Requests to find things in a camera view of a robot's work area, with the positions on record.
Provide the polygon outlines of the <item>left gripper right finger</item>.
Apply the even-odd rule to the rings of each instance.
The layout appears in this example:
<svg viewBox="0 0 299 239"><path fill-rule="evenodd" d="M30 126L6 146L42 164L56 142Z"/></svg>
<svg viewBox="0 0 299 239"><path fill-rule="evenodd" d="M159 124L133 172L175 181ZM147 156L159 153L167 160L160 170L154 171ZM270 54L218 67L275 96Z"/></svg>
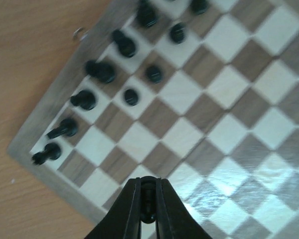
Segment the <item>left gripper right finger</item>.
<svg viewBox="0 0 299 239"><path fill-rule="evenodd" d="M156 178L156 237L209 239L211 236L190 215L167 179Z"/></svg>

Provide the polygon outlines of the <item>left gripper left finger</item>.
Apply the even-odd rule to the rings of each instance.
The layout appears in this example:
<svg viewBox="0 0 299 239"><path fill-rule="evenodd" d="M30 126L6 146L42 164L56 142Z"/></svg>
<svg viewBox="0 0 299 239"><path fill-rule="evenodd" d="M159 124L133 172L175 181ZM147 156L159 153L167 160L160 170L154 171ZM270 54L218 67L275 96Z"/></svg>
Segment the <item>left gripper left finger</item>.
<svg viewBox="0 0 299 239"><path fill-rule="evenodd" d="M141 237L141 179L130 179L105 217L85 239L139 239Z"/></svg>

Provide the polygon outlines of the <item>black pawn chess piece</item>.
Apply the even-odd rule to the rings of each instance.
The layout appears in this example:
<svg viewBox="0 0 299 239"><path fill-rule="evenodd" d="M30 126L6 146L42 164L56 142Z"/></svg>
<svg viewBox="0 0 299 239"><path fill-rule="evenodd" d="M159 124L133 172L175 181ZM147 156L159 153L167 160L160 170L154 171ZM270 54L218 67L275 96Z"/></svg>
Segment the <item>black pawn chess piece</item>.
<svg viewBox="0 0 299 239"><path fill-rule="evenodd" d="M127 89L124 91L124 101L129 106L135 106L139 102L139 95L135 89Z"/></svg>
<svg viewBox="0 0 299 239"><path fill-rule="evenodd" d="M143 223L151 224L156 220L156 178L141 178L141 214Z"/></svg>
<svg viewBox="0 0 299 239"><path fill-rule="evenodd" d="M35 165L42 165L47 160L57 160L62 154L61 147L57 143L48 143L44 150L38 153L35 153L31 160Z"/></svg>
<svg viewBox="0 0 299 239"><path fill-rule="evenodd" d="M95 60L88 60L85 63L85 72L87 75L105 84L114 81L116 77L114 66L105 61L97 62Z"/></svg>
<svg viewBox="0 0 299 239"><path fill-rule="evenodd" d="M73 118L66 118L60 122L57 128L52 129L46 135L49 139L54 139L59 136L65 135L67 137L72 137L78 132L78 124Z"/></svg>
<svg viewBox="0 0 299 239"><path fill-rule="evenodd" d="M157 65L150 65L146 68L145 75L149 81L152 83L159 83L162 81L163 74Z"/></svg>

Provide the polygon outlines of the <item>black bishop chess piece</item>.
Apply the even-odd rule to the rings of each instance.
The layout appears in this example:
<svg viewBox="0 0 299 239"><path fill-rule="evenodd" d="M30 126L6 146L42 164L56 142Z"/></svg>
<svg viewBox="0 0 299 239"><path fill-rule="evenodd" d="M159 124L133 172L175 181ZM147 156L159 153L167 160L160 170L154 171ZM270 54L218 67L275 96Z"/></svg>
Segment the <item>black bishop chess piece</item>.
<svg viewBox="0 0 299 239"><path fill-rule="evenodd" d="M125 36L121 30L115 29L112 32L112 40L116 43L118 51L122 56L132 58L136 54L137 47L135 42Z"/></svg>

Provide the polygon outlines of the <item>black knight chess piece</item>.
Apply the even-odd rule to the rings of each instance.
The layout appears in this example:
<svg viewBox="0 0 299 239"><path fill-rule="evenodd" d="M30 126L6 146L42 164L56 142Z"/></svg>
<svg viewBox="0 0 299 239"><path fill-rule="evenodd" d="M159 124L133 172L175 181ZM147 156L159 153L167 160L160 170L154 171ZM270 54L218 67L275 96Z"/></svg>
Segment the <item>black knight chess piece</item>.
<svg viewBox="0 0 299 239"><path fill-rule="evenodd" d="M137 9L137 22L140 26L150 28L157 22L157 14L148 0L140 0Z"/></svg>

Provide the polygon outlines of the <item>black rook chess piece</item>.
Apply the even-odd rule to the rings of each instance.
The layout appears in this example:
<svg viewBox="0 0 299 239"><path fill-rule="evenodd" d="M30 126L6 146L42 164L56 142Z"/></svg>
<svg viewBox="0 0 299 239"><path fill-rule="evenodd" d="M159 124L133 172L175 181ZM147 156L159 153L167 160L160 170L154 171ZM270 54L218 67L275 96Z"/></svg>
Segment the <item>black rook chess piece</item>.
<svg viewBox="0 0 299 239"><path fill-rule="evenodd" d="M195 15L205 13L209 8L209 2L207 0L192 0L190 2L190 10Z"/></svg>

